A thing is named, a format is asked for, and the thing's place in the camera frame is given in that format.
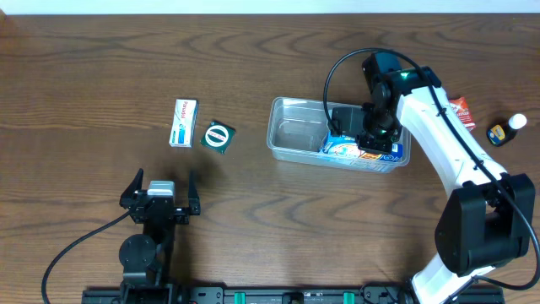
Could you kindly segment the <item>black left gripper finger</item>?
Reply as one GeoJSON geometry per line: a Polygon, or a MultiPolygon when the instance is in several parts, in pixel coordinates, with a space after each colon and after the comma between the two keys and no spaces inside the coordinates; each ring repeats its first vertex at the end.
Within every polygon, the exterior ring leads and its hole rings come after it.
{"type": "Polygon", "coordinates": [[[189,183],[188,183],[188,207],[190,215],[200,215],[201,214],[201,205],[200,198],[196,186],[196,175],[194,171],[190,171],[189,174],[189,183]]]}
{"type": "Polygon", "coordinates": [[[143,185],[143,169],[139,168],[137,174],[120,196],[119,204],[124,209],[131,209],[138,203],[138,191],[143,185]]]}

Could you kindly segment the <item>blue Cool Fever box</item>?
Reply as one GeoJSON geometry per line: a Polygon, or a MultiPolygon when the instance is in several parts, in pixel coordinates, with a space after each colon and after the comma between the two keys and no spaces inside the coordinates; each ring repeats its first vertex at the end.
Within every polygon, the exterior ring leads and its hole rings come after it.
{"type": "Polygon", "coordinates": [[[322,141],[319,153],[331,156],[330,160],[346,161],[346,160],[380,160],[385,162],[398,162],[403,157],[403,145],[393,144],[391,153],[384,155],[381,153],[368,153],[365,150],[359,149],[355,143],[355,139],[348,136],[335,137],[331,133],[322,141]]]}

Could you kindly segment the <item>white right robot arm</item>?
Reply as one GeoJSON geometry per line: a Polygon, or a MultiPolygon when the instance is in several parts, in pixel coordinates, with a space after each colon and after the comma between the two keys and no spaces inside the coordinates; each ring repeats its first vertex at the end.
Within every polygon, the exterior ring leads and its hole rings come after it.
{"type": "Polygon", "coordinates": [[[528,290],[487,274],[539,249],[532,226],[535,187],[525,174],[511,175],[494,161],[451,109],[435,73],[382,48],[367,49],[362,70],[371,101],[354,125],[361,149],[389,153],[401,128],[418,141],[435,168],[447,204],[435,229],[437,253],[411,280],[417,303],[451,303],[484,281],[496,290],[528,290]]]}

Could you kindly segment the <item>red Panadol ActiFast box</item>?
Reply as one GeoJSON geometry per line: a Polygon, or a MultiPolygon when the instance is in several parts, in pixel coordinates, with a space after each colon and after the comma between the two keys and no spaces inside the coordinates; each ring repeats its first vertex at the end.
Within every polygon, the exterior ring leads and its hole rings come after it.
{"type": "Polygon", "coordinates": [[[467,100],[462,96],[456,99],[449,100],[451,109],[459,118],[461,123],[468,131],[472,131],[476,127],[476,123],[473,120],[472,114],[469,110],[467,100]]]}

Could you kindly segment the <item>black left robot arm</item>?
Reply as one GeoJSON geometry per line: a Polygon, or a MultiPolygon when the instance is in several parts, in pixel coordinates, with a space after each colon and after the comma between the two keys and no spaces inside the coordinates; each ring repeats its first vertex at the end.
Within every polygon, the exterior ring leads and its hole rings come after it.
{"type": "Polygon", "coordinates": [[[119,249],[123,266],[121,294],[115,303],[183,303],[181,287],[170,277],[176,227],[187,225],[201,214],[195,174],[188,179],[186,207],[177,207],[176,186],[172,181],[152,181],[142,189],[143,170],[139,170],[120,196],[119,204],[128,211],[143,232],[128,237],[119,249]]]}

